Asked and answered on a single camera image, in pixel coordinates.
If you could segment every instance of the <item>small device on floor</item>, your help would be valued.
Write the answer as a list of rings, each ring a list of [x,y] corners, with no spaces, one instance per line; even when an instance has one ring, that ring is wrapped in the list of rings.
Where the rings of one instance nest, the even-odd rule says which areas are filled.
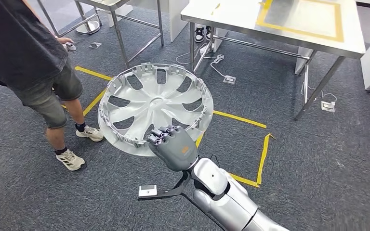
[[[225,76],[224,83],[232,84],[234,85],[236,82],[236,77],[233,76]]]
[[[138,197],[144,196],[156,196],[157,192],[157,185],[141,185],[138,187]]]
[[[327,112],[335,112],[335,101],[325,102],[321,101],[321,109]]]
[[[66,48],[68,51],[76,51],[76,46],[73,43],[67,42],[66,43]]]
[[[99,43],[99,42],[92,42],[90,43],[90,48],[93,48],[93,49],[98,49],[100,46],[102,45],[102,43]]]

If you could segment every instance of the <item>hubcap center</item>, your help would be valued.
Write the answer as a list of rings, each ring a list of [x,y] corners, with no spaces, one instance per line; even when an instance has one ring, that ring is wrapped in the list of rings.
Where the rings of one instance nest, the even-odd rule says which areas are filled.
[[[162,104],[162,98],[155,98],[153,100],[151,100],[151,102],[149,103],[150,106],[159,106]]]

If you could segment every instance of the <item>gray shorts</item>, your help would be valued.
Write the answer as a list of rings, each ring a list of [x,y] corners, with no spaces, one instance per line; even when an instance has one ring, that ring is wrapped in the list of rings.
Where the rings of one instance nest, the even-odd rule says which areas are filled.
[[[48,128],[55,129],[64,127],[67,123],[66,112],[59,99],[62,101],[77,99],[83,92],[83,86],[74,73],[70,60],[67,59],[62,72],[48,81],[28,90],[12,91],[24,106],[32,108],[43,116]]]

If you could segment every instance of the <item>silver hubcap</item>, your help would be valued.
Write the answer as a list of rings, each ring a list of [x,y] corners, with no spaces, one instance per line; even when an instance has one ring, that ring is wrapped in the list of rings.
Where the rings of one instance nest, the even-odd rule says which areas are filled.
[[[196,140],[213,115],[211,93],[182,66],[142,64],[114,77],[98,111],[100,129],[118,149],[154,156],[146,143],[152,128],[183,126]]]

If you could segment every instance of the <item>silver robotic arm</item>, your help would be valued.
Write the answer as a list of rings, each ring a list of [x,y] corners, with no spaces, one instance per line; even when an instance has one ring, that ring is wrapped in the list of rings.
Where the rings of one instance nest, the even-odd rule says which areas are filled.
[[[151,150],[183,177],[169,191],[158,194],[156,185],[140,186],[139,200],[161,199],[183,194],[190,179],[196,207],[222,229],[229,231],[288,231],[263,214],[246,191],[228,172],[208,158],[200,158],[194,141],[180,126],[155,129],[147,138]]]

